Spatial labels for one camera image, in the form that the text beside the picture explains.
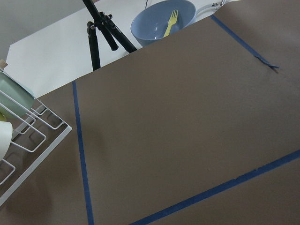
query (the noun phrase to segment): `blue bowl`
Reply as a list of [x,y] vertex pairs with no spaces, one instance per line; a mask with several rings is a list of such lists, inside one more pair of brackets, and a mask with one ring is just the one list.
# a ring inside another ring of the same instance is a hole
[[137,15],[131,23],[131,33],[141,46],[162,39],[171,13],[176,9],[178,19],[170,34],[195,22],[196,8],[193,3],[187,0],[167,0],[154,4]]

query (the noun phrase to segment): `gray wall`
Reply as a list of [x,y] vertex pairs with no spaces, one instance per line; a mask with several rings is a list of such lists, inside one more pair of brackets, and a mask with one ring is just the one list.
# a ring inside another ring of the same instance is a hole
[[0,59],[14,42],[84,7],[82,0],[0,0]]

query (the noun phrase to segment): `dish rack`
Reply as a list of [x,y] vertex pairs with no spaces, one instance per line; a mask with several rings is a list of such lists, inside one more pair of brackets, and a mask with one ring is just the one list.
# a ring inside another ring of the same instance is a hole
[[13,124],[10,146],[4,159],[0,160],[1,206],[72,128],[34,96],[34,105],[27,109],[1,90],[0,95],[26,111],[20,117],[0,102],[3,109],[15,116],[9,121]]

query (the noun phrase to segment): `white table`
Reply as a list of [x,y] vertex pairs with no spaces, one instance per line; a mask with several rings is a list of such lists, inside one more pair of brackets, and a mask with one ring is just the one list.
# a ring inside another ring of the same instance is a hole
[[[149,0],[151,6],[161,0]],[[199,9],[212,0],[190,0]],[[112,14],[112,20],[136,46],[141,48],[130,31],[133,19],[144,10],[145,0],[101,0],[95,3],[99,11]],[[199,14],[199,21],[215,10]],[[14,43],[10,46],[5,71],[40,97],[92,71],[87,35],[87,22],[92,17],[86,8]],[[112,52],[100,31],[97,31],[101,66],[128,53],[119,45]]]

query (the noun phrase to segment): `yellow object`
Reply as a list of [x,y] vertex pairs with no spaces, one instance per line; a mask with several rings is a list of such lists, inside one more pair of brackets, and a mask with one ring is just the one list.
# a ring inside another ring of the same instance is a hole
[[0,121],[6,122],[6,117],[0,113]]
[[164,37],[167,37],[170,34],[172,26],[177,23],[177,18],[178,18],[178,10],[173,10],[171,13],[171,17],[168,21],[168,27],[165,30],[165,35]]

